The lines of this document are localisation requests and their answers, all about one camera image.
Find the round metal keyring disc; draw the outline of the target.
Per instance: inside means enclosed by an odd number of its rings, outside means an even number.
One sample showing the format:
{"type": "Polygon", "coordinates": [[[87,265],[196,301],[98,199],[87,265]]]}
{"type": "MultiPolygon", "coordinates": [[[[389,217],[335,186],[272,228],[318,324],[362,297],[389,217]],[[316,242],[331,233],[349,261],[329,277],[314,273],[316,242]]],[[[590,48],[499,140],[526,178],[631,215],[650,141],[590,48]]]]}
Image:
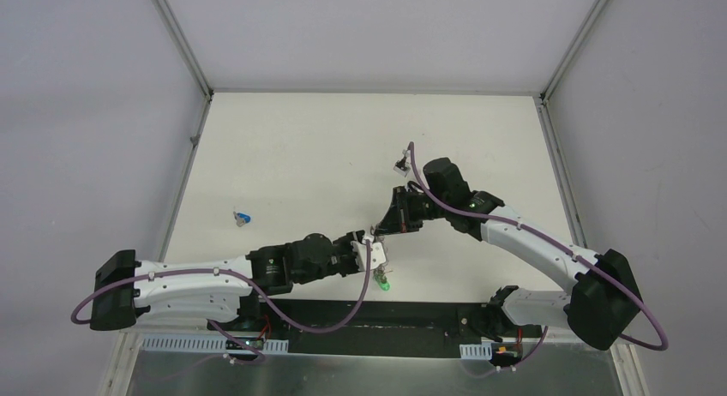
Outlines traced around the round metal keyring disc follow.
{"type": "Polygon", "coordinates": [[[371,272],[374,281],[377,284],[379,276],[385,274],[387,276],[388,258],[386,257],[386,247],[384,246],[384,238],[372,236],[371,241],[371,272]]]}

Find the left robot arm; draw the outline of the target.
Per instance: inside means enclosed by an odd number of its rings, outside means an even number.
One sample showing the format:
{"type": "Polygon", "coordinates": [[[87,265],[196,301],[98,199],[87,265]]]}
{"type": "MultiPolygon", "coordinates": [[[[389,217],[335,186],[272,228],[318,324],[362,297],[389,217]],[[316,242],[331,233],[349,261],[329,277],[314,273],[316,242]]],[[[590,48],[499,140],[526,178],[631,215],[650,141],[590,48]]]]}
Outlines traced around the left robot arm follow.
{"type": "Polygon", "coordinates": [[[86,321],[94,331],[117,331],[138,321],[206,319],[241,331],[261,320],[258,299],[291,292],[326,277],[373,273],[387,264],[381,239],[354,231],[334,241],[320,233],[218,261],[171,264],[120,250],[95,273],[86,321]]]}

